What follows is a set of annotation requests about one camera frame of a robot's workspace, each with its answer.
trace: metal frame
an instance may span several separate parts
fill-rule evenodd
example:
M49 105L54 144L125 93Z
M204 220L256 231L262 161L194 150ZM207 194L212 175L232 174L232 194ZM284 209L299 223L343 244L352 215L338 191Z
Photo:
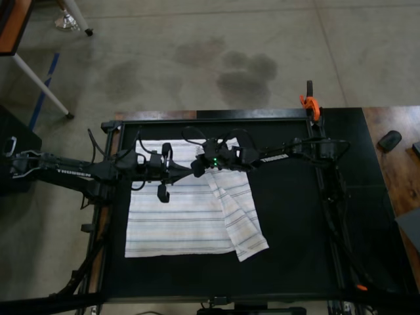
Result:
M276 111L227 111L227 112L198 112L196 119L187 120L166 120L166 121L116 121L115 123L109 123L103 127L104 131L108 134L106 141L106 152L110 153L112 137L116 127L120 128L121 135L119 139L118 148L122 147L124 141L124 133L126 125L134 124L166 124L166 123L200 123L200 122L226 122L226 121L305 121L308 127L309 135L312 136L314 130L311 122L308 118L307 113L304 110L276 110ZM322 172L317 169L318 186L322 188L324 183L324 176ZM72 279L80 280L84 277L82 284L79 288L79 293L73 295L74 290L77 287L75 281L71 281L67 286L60 292L50 297L41 299L29 299L11 302L0 303L0 313L2 314L54 314L57 312L64 312L68 310L79 310L79 314L84 312L84 309L88 306L100 306L103 303L110 302L109 298L103 296L100 293L100 284L103 279L104 266L106 264L106 242L102 240L104 245L104 252L102 256L101 272L99 279L99 293L88 293L89 276L91 269L91 263L93 262L98 250L98 242L96 240L98 234L98 224L100 218L101 209L96 208L94 210L93 217L93 229L90 231L90 239L88 245L88 254L85 262L79 269L79 273L75 272ZM341 230L344 235L344 239L348 242L346 237L346 227L342 226ZM333 262L335 265L335 275L339 291L334 291L327 294L314 294L314 293L299 293L299 294L264 294L264 295L252 295L252 296L231 296L225 297L226 303L250 303L253 301L310 301L310 300L338 300L338 301L349 301L354 303L360 303L365 305L379 305L388 308L404 309L409 311L420 312L420 295L417 294L397 294L389 293L386 291L357 291L356 289L346 288L345 281L343 278L344 268L351 270L352 267L346 261L342 260L343 256L337 249L336 244L331 241L331 252ZM140 303L152 303L152 302L205 302L209 297L145 297L135 299L136 302ZM118 301L133 301L132 299L124 300L113 300Z

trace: white towel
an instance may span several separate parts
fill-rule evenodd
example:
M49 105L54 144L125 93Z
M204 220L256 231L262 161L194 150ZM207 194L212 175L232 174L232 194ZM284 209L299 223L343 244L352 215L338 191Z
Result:
M165 142L172 145L174 162L186 167L201 149L183 140L150 140L143 145L160 153ZM238 145L236 139L227 143ZM150 157L138 142L136 152ZM133 188L141 184L135 182ZM268 248L245 173L208 169L200 178L190 175L167 187L169 203L159 201L159 185L146 183L142 190L131 192L125 257L235 251L244 261Z

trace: metal bracket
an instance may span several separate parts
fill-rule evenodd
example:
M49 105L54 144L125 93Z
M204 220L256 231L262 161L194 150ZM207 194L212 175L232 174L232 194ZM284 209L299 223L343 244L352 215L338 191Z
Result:
M123 122L121 120L111 120L106 123L101 123L100 128L102 131L104 131L104 133L108 133L108 131L116 130L119 126L122 125L122 123Z
M10 142L11 142L11 146L10 146L10 150L9 150L8 152L6 152L5 150L6 150L6 147L7 147L8 141L10 141ZM6 158L9 158L9 157L11 157L11 156L13 155L14 149L16 148L16 142L17 142L17 141L18 141L18 139L16 139L16 137L15 137L15 136L11 136L10 138L6 139L6 141L5 141L5 145L4 145L4 147L3 147L3 155L4 155Z

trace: black mat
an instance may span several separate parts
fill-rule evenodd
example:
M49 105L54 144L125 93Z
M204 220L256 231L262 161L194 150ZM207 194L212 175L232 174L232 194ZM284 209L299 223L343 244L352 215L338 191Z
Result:
M383 191L385 186L362 111L326 110L325 117L329 136L354 143L341 165L349 185L374 185ZM184 126L182 123L147 125L143 137L177 139ZM200 123L199 127L208 136L233 128L245 128L254 136L257 146L276 146L294 137L308 136L306 123L302 121L211 122ZM136 125L126 125L123 147L129 146L136 131ZM239 140L242 145L247 144L246 139ZM314 168L299 161L281 161L249 174L249 182L262 232L270 249L245 262L239 262L234 253L125 259L130 191L129 185L119 186L110 226L111 243L107 248L102 292L110 299L117 299L327 293L336 290ZM361 203L366 198L369 199L369 196L354 200ZM385 267L386 272L393 273ZM396 276L389 278L391 281L396 279L392 283L400 289L402 276L398 271L394 273Z

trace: cable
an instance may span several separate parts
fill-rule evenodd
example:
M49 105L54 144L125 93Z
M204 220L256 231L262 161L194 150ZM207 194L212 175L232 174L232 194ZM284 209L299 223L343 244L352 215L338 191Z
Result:
M229 131L229 132L227 132L224 136L218 136L217 137L217 139L220 139L221 137L223 137L223 139L222 139L222 142L217 146L217 148L221 148L221 146L223 145L223 144L225 144L226 143L226 141L227 140L229 140L228 138L229 138L229 136L232 134L232 133L235 133L235 132L238 132L238 131L240 131L240 132L242 132L242 133L245 133L246 135L247 135L247 137L248 137L248 139L249 139L249 141L251 142L251 145L252 145L252 148L254 149L254 150L256 150L256 151L259 151L258 150L258 148L257 148L257 146L255 145L255 141L254 141L254 138L251 136L251 134L246 130L246 129L242 129L242 128L236 128L236 129L232 129L231 131Z
M137 154L137 157L138 156L141 156L141 157L143 157L144 158L144 161L143 161L143 163L144 162L146 162L146 156L144 156L143 154L141 154L141 153L138 153ZM140 190L142 190L143 189L143 187L144 187L144 185L146 184L146 175L147 175L147 169L145 170L145 172L144 172L144 176L143 176L143 183L141 184L141 186L140 187L138 187L138 188L133 188L133 187L131 187L131 191L133 191L133 192L138 192L138 191L140 191Z
M143 187L144 187L145 184L146 184L146 181L144 180L140 187L138 187L138 188L131 187L131 191L132 192L138 192L139 190L142 190L143 189Z
M181 130L181 137L182 137L182 139L184 139L186 142L191 143L191 144L196 144L196 145L198 145L198 146L203 146L203 144L202 144L202 143L199 143L199 142L195 142L195 141L188 140L188 139L185 137L185 134L184 134L184 132L185 132L186 130L195 130L196 132L198 132L198 133L200 134L200 136L201 136L203 139L205 139L205 141L208 141L208 138L205 136L205 134L204 134L201 130L199 130L197 127L194 127L194 126L186 126L185 128L183 128L183 129Z
M350 141L344 141L344 140L342 141L343 141L342 143L347 143L347 147L337 156L336 161L339 161L343 157L343 155L345 155L347 151L350 150L350 147L352 146Z
M138 141L140 142L140 146L142 147L142 149L143 149L145 152L149 153L149 154L153 154L153 152L152 152L152 151L147 150L147 149L144 147L144 145L143 145L141 128L139 128L139 129L138 129L138 136L137 136L137 138L138 138Z
M100 146L96 142L96 140L95 140L95 138L94 138L94 136L92 134L92 131L89 128L87 129L87 133L89 134L89 138L91 139L92 145L94 147L96 147L96 149L98 149L98 151L104 156L105 159L108 159L109 156L106 155L104 151L102 151L102 149L100 148Z
M140 136L140 130L141 130L141 127L138 128L136 137L134 138L133 142L131 143L130 149L127 150L122 156L116 157L115 158L115 162L118 162L119 160L125 158L131 151L135 150L135 148L136 148L136 141L138 140L138 137Z
M90 138L90 140L91 140L91 143L92 143L92 148L93 148L92 159L91 159L90 164L83 166L83 168L88 167L88 166L91 166L91 165L95 162L95 157L96 157L96 146L95 146L95 144L94 144L94 143L93 143L93 141L92 141L92 139L93 139L93 135L92 135L92 137L89 135L89 138Z

